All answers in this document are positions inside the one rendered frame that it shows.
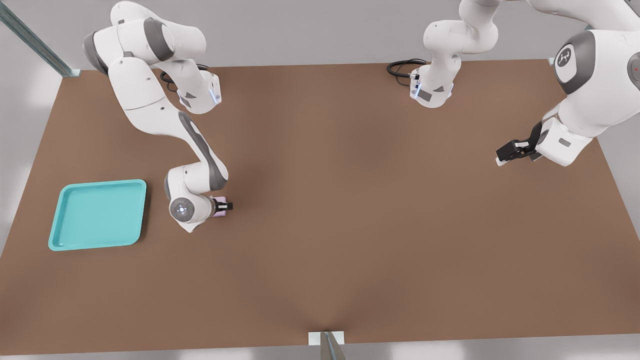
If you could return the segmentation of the pale blue-green tray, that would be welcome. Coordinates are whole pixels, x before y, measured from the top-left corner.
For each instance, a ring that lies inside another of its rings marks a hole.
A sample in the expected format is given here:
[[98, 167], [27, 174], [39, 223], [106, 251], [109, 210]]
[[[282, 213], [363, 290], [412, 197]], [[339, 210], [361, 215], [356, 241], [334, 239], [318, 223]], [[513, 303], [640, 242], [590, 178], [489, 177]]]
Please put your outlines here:
[[75, 183], [59, 193], [51, 251], [130, 246], [141, 237], [147, 183], [128, 180]]

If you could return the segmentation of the silver frame post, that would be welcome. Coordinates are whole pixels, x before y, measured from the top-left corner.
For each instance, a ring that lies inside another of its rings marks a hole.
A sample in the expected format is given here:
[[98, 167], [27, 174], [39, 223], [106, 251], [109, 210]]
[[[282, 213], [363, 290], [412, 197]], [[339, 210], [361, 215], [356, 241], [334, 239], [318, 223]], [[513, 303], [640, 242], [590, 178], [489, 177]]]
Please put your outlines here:
[[308, 345], [319, 346], [320, 360], [346, 360], [341, 347], [343, 344], [345, 344], [344, 331], [308, 333]]
[[7, 5], [0, 0], [0, 22], [63, 78], [77, 78], [81, 69], [72, 69], [36, 35]]

